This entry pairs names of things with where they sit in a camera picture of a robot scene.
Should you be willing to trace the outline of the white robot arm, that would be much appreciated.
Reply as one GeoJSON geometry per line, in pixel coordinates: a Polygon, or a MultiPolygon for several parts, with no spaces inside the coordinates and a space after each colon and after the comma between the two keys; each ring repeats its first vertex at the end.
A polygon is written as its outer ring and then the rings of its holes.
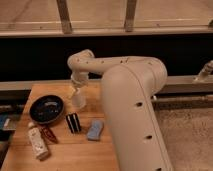
{"type": "Polygon", "coordinates": [[[97,58],[86,49],[71,55],[67,64],[77,87],[87,84],[89,73],[102,76],[102,109],[120,171],[173,171],[151,102],[167,81],[161,60],[139,56],[97,58]]]}

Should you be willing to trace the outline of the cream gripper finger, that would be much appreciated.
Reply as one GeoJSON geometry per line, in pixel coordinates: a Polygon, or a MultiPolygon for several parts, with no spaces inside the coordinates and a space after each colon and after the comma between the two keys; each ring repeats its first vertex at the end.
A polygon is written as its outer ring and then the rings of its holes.
{"type": "Polygon", "coordinates": [[[71,99],[73,95],[75,94],[76,89],[73,87],[69,87],[69,98],[71,99]]]}

